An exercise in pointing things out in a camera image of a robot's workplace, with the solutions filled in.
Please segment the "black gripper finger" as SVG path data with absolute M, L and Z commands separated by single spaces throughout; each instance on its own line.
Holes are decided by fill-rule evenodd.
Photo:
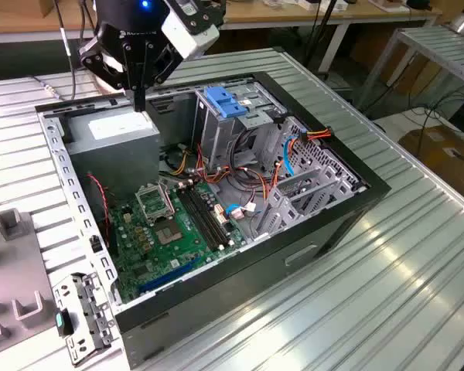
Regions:
M 105 85 L 123 90 L 132 103 L 135 112 L 139 112 L 139 83 L 132 79 L 125 65 L 106 54 L 96 38 L 79 48 L 81 64 Z
M 157 46 L 146 43 L 142 65 L 141 88 L 138 90 L 138 111 L 145 110 L 146 91 L 161 85 L 183 61 L 177 49 L 170 43 Z

